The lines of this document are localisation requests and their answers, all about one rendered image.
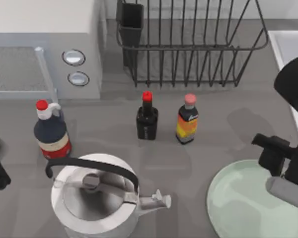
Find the pale grey rounded box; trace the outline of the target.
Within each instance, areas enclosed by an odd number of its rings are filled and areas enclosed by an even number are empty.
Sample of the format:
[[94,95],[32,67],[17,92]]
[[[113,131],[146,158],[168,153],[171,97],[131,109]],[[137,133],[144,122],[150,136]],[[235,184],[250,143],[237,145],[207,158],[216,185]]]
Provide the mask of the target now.
[[273,196],[298,208],[298,185],[281,177],[269,177],[266,190]]

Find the pale green plate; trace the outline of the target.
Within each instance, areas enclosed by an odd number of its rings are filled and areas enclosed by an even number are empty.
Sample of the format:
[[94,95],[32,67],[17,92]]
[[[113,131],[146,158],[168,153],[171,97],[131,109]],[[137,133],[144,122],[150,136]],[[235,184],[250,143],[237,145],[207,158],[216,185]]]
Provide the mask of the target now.
[[207,192],[207,212],[219,238],[298,238],[298,208],[268,193],[270,177],[256,160],[223,167]]

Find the dark bottle orange label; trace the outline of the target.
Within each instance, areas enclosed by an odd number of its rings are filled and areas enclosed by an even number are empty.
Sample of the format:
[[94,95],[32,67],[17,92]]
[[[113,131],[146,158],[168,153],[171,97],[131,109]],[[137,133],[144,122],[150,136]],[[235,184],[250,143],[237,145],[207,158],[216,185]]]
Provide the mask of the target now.
[[194,140],[199,117],[195,104],[196,96],[191,93],[186,94],[184,97],[184,105],[178,110],[176,138],[181,144],[187,144]]

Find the white sink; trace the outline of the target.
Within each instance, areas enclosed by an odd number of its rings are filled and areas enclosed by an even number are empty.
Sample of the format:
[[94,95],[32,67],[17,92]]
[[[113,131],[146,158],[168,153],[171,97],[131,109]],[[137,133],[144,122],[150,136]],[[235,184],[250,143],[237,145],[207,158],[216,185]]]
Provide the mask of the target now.
[[274,89],[289,104],[298,130],[298,30],[269,31],[279,73]]

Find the black square bottle red cap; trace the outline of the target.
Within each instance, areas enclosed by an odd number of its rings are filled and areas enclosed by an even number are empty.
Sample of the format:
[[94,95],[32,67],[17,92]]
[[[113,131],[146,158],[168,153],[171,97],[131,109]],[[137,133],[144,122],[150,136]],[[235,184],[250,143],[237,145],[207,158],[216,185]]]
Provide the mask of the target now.
[[142,93],[142,105],[136,116],[138,139],[155,140],[158,124],[158,109],[152,105],[153,94],[151,91]]

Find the black cutlery holder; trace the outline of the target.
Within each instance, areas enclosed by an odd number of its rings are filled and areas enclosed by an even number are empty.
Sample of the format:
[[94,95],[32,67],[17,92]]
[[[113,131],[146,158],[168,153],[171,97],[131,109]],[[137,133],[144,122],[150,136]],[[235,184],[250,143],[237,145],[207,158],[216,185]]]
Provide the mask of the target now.
[[124,67],[133,67],[138,51],[131,50],[131,48],[138,48],[140,44],[144,24],[144,6],[118,0],[116,21],[122,41]]

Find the small silver microwave knob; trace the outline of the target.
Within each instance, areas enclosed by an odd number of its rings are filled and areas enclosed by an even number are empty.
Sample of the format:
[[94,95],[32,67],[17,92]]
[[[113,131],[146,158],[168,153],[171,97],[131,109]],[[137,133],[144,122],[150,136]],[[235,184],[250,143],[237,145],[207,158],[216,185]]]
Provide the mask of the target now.
[[76,87],[86,86],[90,81],[88,75],[81,71],[70,73],[67,79],[70,84]]

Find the large silver microwave knob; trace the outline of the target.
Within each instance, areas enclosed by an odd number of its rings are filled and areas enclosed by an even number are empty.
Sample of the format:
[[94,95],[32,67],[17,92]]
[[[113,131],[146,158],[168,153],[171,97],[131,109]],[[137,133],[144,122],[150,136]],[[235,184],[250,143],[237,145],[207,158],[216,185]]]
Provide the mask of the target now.
[[84,64],[86,57],[82,51],[71,49],[62,53],[63,61],[71,66],[80,66]]

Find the pale microwave oven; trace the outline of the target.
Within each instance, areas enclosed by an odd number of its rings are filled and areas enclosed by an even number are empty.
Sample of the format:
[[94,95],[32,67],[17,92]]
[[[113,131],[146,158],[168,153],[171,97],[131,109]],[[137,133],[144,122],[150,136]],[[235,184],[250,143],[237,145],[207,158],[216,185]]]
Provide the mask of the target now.
[[[100,98],[107,40],[104,0],[0,0],[0,32],[48,35],[58,100]],[[71,49],[84,53],[84,64],[71,66],[63,61],[62,53]],[[67,76],[77,71],[88,75],[86,86],[68,82]]]

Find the glass microwave door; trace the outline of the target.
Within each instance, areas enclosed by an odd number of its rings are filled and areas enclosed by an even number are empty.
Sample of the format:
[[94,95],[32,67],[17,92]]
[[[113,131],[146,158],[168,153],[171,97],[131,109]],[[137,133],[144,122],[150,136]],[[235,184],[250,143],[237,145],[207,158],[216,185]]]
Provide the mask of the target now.
[[42,47],[53,81],[45,33],[0,32],[0,100],[51,100],[34,49]]

